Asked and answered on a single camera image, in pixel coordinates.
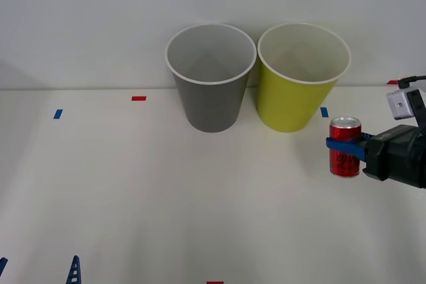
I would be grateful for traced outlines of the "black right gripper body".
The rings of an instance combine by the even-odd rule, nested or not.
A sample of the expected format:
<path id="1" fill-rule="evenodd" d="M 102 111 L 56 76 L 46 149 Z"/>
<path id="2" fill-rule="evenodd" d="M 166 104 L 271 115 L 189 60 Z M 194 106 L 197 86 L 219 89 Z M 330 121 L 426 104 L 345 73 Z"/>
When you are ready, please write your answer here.
<path id="1" fill-rule="evenodd" d="M 365 168 L 370 178 L 425 187 L 425 135 L 420 128 L 399 125 L 370 137 L 365 144 Z"/>

